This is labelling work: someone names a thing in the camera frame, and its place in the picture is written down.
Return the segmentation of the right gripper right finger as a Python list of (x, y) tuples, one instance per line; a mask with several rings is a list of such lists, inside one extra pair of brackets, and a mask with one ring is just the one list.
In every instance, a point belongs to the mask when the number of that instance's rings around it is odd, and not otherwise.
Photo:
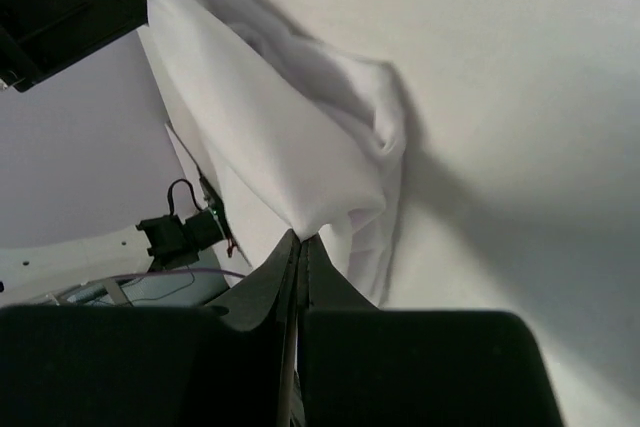
[(318, 238), (299, 258), (299, 354), (310, 426), (559, 426), (536, 339), (500, 310), (382, 310)]

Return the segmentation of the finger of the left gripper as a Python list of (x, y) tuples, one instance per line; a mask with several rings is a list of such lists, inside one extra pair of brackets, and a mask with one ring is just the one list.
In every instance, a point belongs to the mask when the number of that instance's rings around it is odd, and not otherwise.
[(147, 23), (146, 0), (1, 0), (1, 87), (26, 92)]

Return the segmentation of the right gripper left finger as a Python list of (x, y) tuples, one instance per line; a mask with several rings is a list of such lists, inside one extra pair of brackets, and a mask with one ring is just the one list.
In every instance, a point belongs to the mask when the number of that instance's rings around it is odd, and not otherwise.
[(212, 305), (1, 312), (5, 426), (286, 426), (300, 242)]

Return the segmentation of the white t shirt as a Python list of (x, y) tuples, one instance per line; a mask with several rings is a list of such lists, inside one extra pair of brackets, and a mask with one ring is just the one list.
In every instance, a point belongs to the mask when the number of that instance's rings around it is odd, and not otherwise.
[(181, 102), (175, 132), (215, 175), (248, 265), (288, 231), (319, 236), (336, 269), (380, 304), (406, 149), (393, 69), (313, 39), (268, 0), (146, 1)]

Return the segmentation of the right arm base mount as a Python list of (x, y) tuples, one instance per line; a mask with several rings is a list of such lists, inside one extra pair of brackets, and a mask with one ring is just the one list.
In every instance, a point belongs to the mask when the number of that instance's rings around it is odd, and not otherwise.
[[(147, 237), (152, 258), (151, 272), (160, 272), (185, 267), (197, 262), (199, 254), (220, 243), (227, 243), (226, 253), (233, 255), (237, 244), (226, 218), (222, 198), (199, 171), (199, 183), (207, 202), (202, 207), (196, 200), (194, 185), (186, 178), (174, 181), (167, 190), (169, 213), (161, 217), (142, 220), (136, 229)], [(174, 188), (185, 184), (191, 196), (196, 213), (186, 220), (176, 214)]]

